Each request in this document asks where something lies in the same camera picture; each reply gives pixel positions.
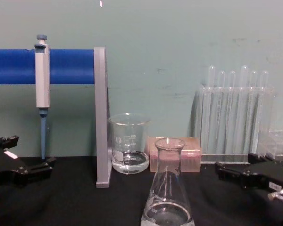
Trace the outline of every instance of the green wall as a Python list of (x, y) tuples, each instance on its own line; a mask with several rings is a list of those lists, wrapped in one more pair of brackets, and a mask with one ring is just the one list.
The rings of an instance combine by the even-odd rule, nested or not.
[[(194, 93), (215, 65), (270, 72), (283, 129), (283, 3), (266, 0), (0, 0), (0, 48), (107, 48), (111, 114), (145, 113), (153, 136), (188, 136)], [(39, 155), (33, 86), (0, 86), (0, 135)], [(94, 88), (52, 86), (49, 155), (94, 154)]]

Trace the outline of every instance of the blue pipette tip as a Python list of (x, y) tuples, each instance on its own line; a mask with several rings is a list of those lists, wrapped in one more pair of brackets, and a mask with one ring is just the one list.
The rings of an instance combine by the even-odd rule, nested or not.
[(41, 159), (45, 159), (45, 150), (46, 150), (46, 116), (48, 110), (47, 109), (40, 109), (39, 115), (41, 117)]

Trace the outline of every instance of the black metal clamp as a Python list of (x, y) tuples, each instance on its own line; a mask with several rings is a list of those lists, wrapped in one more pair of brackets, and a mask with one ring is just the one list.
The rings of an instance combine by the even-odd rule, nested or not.
[(24, 187), (29, 183), (48, 179), (55, 164), (55, 158), (45, 162), (27, 166), (20, 158), (9, 151), (18, 143), (19, 137), (12, 136), (8, 139), (0, 137), (0, 186), (14, 185)]
[(220, 180), (239, 184), (242, 189), (262, 189), (270, 192), (269, 200), (283, 201), (283, 161), (266, 155), (248, 154), (248, 165), (243, 170), (231, 169), (215, 163), (215, 172)]

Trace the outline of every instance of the pink box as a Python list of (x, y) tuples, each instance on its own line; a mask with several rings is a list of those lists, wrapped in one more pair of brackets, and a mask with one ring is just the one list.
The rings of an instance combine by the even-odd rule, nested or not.
[[(157, 169), (157, 148), (155, 142), (164, 137), (147, 137), (145, 153), (150, 157), (150, 171)], [(201, 165), (201, 148), (199, 140), (193, 137), (180, 137), (185, 142), (181, 151), (180, 170), (184, 173), (198, 173)]]

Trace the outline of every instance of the erlenmeyer flask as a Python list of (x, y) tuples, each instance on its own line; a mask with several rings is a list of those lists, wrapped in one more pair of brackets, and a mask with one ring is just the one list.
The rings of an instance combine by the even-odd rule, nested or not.
[(164, 138), (155, 143), (158, 168), (144, 209), (141, 226), (194, 226), (189, 200), (180, 175), (184, 141)]

